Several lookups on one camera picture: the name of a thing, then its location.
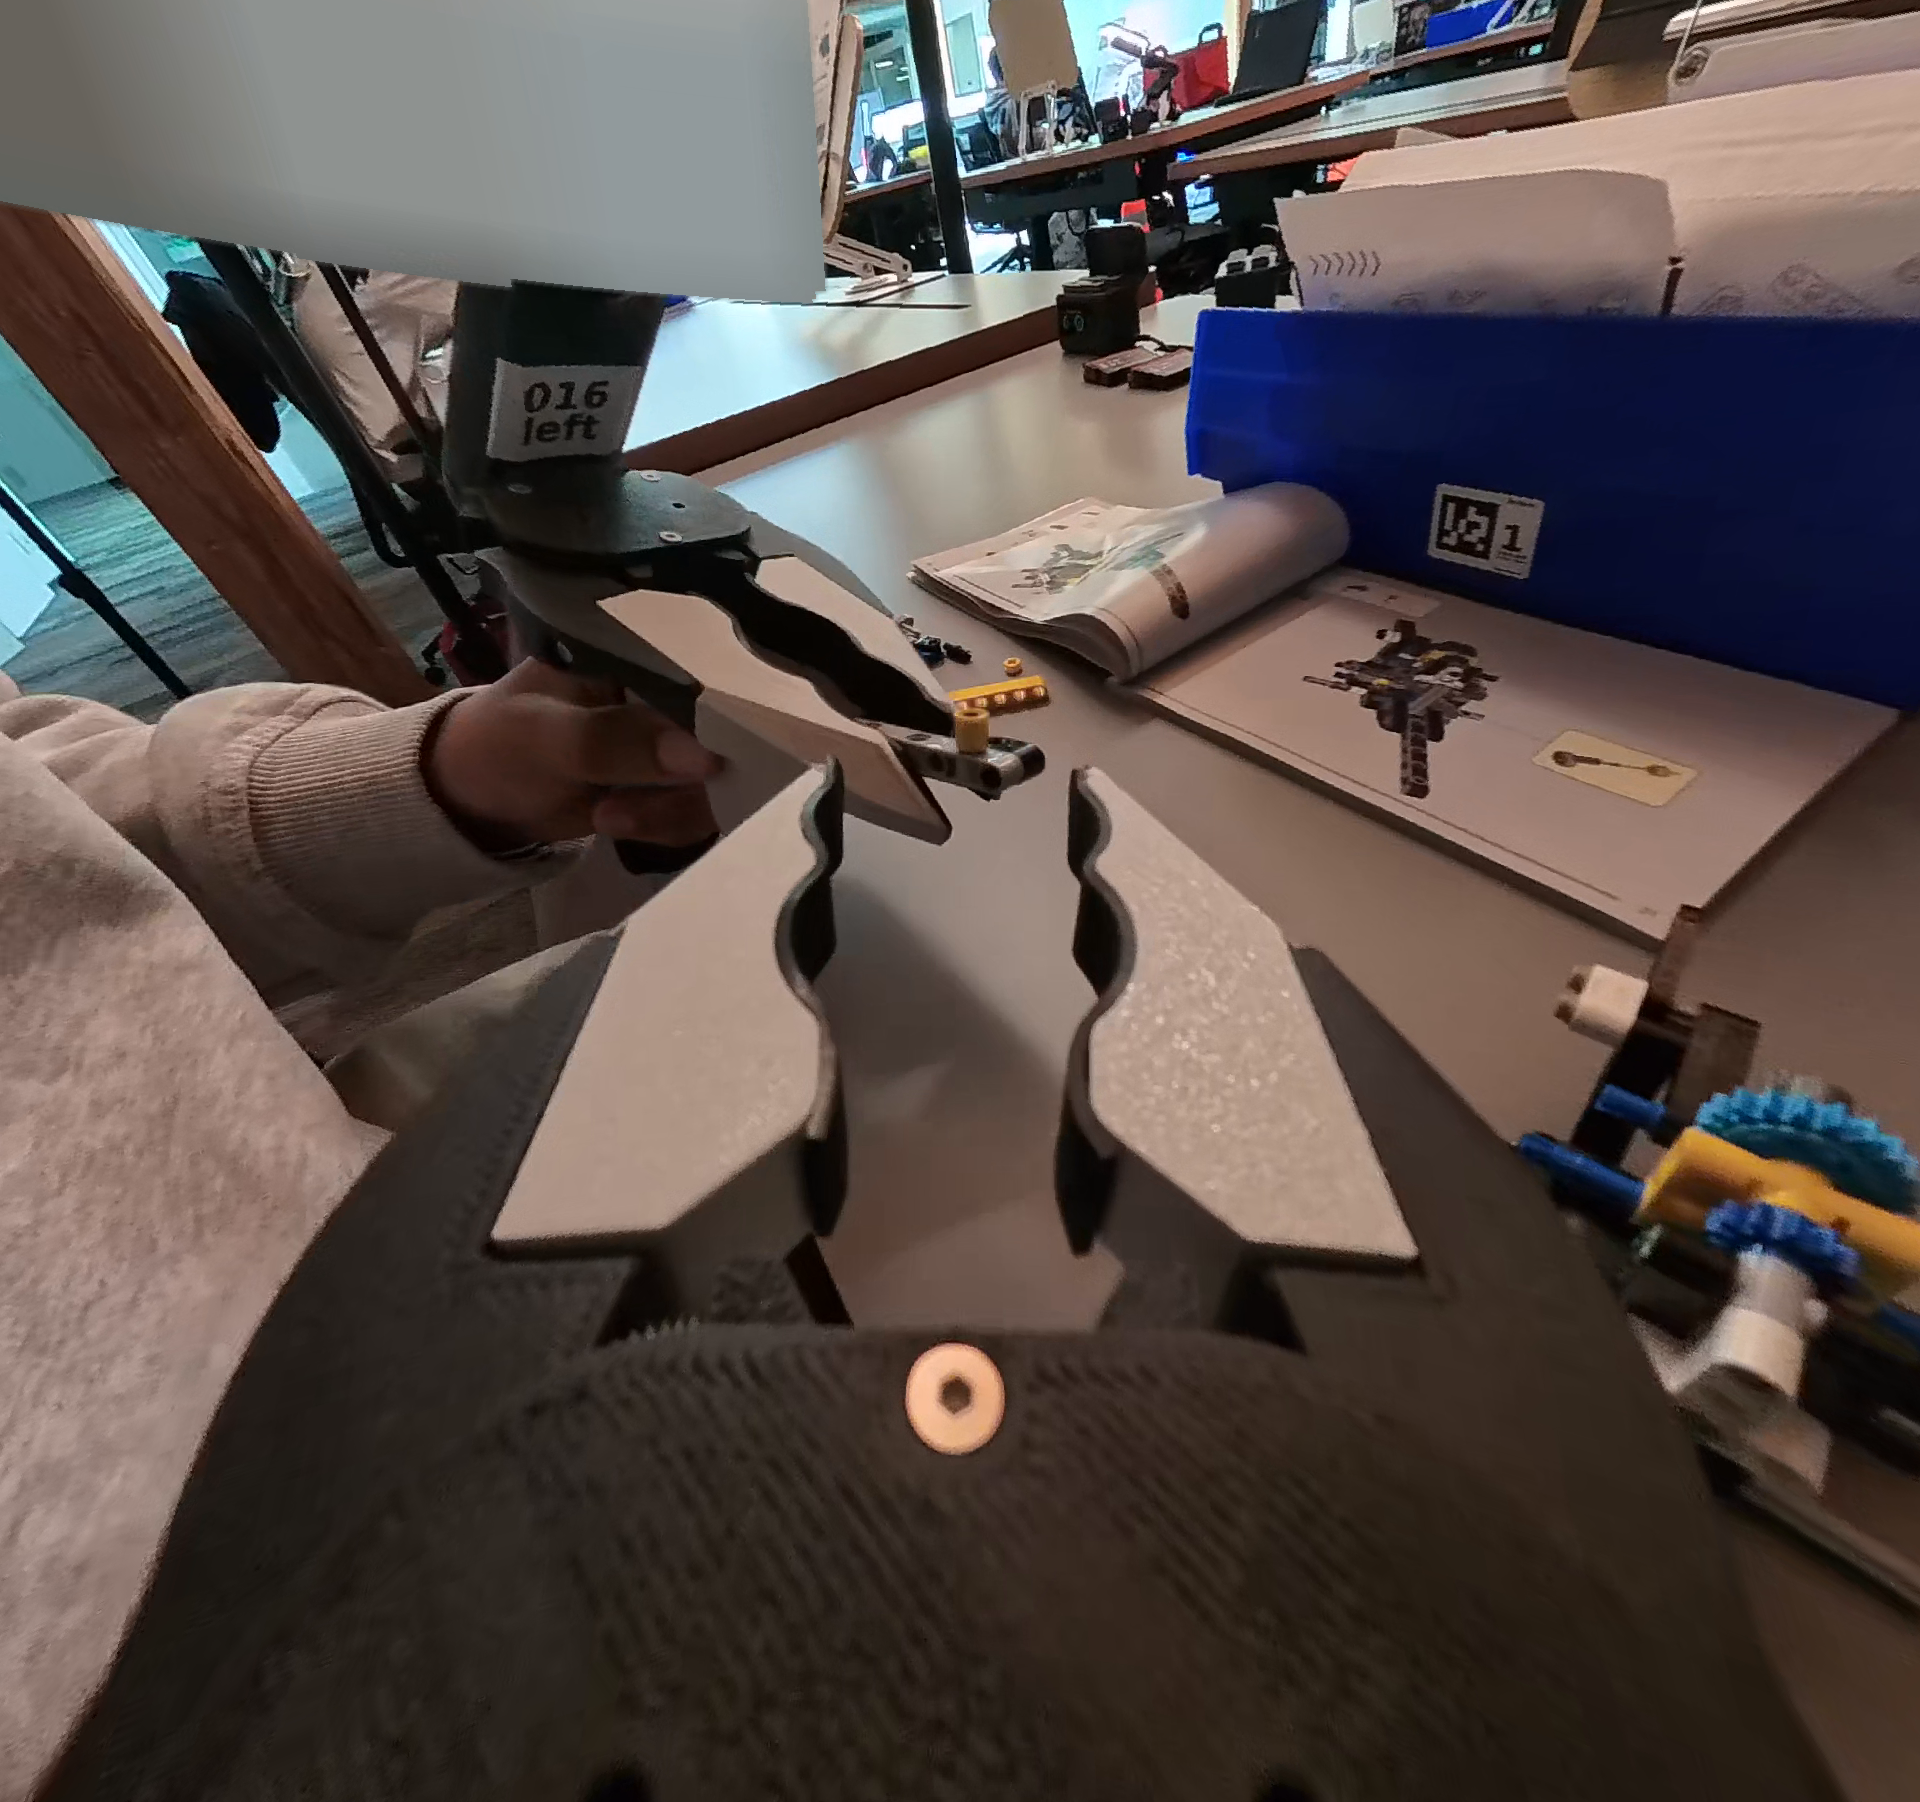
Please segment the white cardboard box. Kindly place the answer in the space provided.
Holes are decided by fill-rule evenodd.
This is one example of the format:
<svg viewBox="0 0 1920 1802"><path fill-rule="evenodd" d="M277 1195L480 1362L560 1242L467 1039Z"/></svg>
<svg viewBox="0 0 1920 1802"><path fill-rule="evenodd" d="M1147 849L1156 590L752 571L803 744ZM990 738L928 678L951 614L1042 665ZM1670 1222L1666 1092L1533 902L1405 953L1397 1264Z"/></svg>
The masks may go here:
<svg viewBox="0 0 1920 1802"><path fill-rule="evenodd" d="M1376 149L1276 213L1305 309L1914 319L1917 74Z"/></svg>

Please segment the wooden beam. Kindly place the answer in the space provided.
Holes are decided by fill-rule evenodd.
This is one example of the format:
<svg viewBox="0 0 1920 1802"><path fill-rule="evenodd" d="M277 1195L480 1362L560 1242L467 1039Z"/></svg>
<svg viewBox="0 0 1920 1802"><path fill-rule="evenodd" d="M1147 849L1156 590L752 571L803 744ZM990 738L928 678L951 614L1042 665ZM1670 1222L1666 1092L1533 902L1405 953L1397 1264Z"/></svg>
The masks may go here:
<svg viewBox="0 0 1920 1802"><path fill-rule="evenodd" d="M2 205L2 334L287 678L432 694L90 222Z"/></svg>

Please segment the white instruction booklet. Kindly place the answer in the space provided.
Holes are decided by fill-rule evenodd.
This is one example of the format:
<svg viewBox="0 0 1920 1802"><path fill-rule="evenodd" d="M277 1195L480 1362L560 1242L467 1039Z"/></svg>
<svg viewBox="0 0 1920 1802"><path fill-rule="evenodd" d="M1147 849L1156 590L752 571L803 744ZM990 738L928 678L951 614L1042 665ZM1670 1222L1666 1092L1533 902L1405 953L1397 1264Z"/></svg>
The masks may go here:
<svg viewBox="0 0 1920 1802"><path fill-rule="evenodd" d="M1655 941L1893 725L1347 563L1328 493L1082 497L912 577L1225 750Z"/></svg>

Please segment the blue plastic bin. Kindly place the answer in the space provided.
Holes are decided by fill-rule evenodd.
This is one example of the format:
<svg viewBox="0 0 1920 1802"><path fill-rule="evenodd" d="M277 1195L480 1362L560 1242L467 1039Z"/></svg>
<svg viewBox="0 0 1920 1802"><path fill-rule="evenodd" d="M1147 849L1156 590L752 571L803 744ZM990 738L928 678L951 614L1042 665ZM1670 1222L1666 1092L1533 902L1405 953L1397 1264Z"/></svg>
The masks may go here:
<svg viewBox="0 0 1920 1802"><path fill-rule="evenodd" d="M1183 435L1382 577L1915 710L1911 322L1208 308Z"/></svg>

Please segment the red bag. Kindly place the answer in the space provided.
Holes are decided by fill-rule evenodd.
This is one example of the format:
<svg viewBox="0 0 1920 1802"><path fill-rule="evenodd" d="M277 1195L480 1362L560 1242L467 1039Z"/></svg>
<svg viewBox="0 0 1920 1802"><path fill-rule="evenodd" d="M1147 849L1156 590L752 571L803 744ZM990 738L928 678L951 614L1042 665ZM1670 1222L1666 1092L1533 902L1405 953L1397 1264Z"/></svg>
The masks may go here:
<svg viewBox="0 0 1920 1802"><path fill-rule="evenodd" d="M1141 102L1163 123L1219 104L1231 88L1225 26L1212 22L1183 47L1151 45L1141 56Z"/></svg>

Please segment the multicoloured lego assembly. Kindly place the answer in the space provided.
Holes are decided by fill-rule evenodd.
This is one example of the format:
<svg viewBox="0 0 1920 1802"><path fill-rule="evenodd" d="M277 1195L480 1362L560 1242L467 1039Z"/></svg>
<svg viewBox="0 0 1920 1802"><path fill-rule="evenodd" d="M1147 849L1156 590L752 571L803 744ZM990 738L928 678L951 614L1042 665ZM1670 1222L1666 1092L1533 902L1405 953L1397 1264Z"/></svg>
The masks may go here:
<svg viewBox="0 0 1920 1802"><path fill-rule="evenodd" d="M1761 1024L1681 996L1704 913L1648 969L1554 1005L1603 1048L1571 1129L1516 1148L1595 1244L1716 1494L1908 1618L1915 1561L1823 1502L1833 1442L1915 1468L1915 1153L1837 1085L1756 1059Z"/></svg>

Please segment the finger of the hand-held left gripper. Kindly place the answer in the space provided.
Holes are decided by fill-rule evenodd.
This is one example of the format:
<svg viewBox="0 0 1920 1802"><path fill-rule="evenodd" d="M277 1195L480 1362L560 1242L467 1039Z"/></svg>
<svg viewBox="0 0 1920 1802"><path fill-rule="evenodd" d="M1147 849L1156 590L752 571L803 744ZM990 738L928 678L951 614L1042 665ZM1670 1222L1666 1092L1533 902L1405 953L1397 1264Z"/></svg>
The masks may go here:
<svg viewBox="0 0 1920 1802"><path fill-rule="evenodd" d="M792 554L729 552L729 616L757 660L876 728L948 728L951 706L894 616Z"/></svg>
<svg viewBox="0 0 1920 1802"><path fill-rule="evenodd" d="M876 723L836 710L813 679L756 654L734 616L697 593L626 590L597 612L642 646L650 671L689 685L683 728L743 765L753 750L797 765L838 767L845 809L882 829L944 845L948 813Z"/></svg>

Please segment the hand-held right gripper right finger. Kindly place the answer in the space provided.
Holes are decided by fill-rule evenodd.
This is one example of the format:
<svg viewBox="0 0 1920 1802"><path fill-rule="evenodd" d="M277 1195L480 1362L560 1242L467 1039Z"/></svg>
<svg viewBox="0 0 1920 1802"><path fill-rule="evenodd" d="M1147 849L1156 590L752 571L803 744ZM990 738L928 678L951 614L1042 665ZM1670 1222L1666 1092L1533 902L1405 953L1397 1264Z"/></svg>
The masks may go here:
<svg viewBox="0 0 1920 1802"><path fill-rule="evenodd" d="M1056 1210L1118 1262L1417 1262L1284 927L1102 767L1068 782Z"/></svg>

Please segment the black laptop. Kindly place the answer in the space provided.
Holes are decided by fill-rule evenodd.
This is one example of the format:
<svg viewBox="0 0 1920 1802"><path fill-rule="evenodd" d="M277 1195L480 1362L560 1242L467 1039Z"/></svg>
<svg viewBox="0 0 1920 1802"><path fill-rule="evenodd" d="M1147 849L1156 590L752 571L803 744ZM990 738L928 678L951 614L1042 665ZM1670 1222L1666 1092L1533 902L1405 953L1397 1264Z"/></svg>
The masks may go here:
<svg viewBox="0 0 1920 1802"><path fill-rule="evenodd" d="M1307 78L1328 0L1284 0L1247 12L1224 102L1240 106L1294 89Z"/></svg>

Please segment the black pole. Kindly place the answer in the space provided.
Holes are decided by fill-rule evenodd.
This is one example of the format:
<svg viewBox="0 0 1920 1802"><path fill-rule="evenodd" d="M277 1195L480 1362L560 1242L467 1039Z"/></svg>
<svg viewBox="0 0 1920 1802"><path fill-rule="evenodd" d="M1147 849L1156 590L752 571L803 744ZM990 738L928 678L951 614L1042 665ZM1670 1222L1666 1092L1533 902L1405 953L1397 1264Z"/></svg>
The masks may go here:
<svg viewBox="0 0 1920 1802"><path fill-rule="evenodd" d="M951 276L974 274L971 238L948 104L946 26L939 0L901 0L924 112L926 165L938 220L944 266Z"/></svg>

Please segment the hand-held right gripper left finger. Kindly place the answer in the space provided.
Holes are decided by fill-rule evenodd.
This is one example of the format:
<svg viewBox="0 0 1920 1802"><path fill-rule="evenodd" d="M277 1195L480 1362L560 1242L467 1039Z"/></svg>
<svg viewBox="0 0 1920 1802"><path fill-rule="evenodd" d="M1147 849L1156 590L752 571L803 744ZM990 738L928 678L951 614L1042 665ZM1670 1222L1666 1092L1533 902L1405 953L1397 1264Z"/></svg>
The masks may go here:
<svg viewBox="0 0 1920 1802"><path fill-rule="evenodd" d="M848 1116L818 980L843 800L836 761L805 765L628 918L492 1217L499 1253L713 1276L833 1233Z"/></svg>

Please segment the person's left forearm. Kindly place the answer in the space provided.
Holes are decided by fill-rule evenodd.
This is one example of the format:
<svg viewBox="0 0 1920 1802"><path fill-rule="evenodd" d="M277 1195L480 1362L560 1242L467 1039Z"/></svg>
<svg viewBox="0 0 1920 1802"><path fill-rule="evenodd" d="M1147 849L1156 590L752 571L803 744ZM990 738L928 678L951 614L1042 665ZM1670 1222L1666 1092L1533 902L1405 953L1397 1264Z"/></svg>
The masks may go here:
<svg viewBox="0 0 1920 1802"><path fill-rule="evenodd" d="M472 687L216 687L141 720L4 673L4 761L37 764L186 897L295 1036L361 1026L533 953L586 845L477 844L425 782Z"/></svg>

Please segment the grey lego beam with yellow pin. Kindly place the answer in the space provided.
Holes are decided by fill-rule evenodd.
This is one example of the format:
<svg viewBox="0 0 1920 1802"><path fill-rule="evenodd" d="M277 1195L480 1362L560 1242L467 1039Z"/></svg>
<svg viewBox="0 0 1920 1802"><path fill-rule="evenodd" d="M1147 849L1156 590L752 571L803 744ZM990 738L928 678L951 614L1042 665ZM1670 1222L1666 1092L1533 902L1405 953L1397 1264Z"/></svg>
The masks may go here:
<svg viewBox="0 0 1920 1802"><path fill-rule="evenodd" d="M995 734L979 706L957 706L946 730L884 725L891 751L924 783L960 788L977 800L998 800L1035 782L1046 769L1043 750L1012 734Z"/></svg>

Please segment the black tripod leg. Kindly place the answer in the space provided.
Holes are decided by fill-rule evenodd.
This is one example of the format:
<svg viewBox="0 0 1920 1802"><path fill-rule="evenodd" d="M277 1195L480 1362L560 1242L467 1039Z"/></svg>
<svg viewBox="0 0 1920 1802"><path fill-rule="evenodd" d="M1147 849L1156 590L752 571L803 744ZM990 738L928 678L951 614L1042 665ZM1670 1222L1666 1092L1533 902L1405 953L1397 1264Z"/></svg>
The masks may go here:
<svg viewBox="0 0 1920 1802"><path fill-rule="evenodd" d="M83 605L111 637L156 679L176 701L187 700L192 685L168 663L158 647L124 616L106 590L68 554L42 524L36 512L2 482L2 510L24 539L52 567L54 587Z"/></svg>

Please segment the long office desk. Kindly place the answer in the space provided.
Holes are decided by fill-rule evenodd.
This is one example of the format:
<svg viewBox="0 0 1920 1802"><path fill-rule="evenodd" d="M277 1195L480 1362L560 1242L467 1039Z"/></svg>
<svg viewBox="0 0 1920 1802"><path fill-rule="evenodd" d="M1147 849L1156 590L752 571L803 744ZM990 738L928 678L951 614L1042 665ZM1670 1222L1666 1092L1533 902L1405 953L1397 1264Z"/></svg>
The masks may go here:
<svg viewBox="0 0 1920 1802"><path fill-rule="evenodd" d="M1554 22L1511 22L1372 66L1339 66L1300 85L1196 110L1176 123L1090 139L962 172L969 232L1010 233L1029 270L1065 270L1052 248L1056 213L1138 217L1162 240L1188 229L1188 190L1212 193L1224 229L1268 222L1274 200L1332 188L1344 165L1388 147L1405 128L1442 139L1567 120L1565 47Z"/></svg>

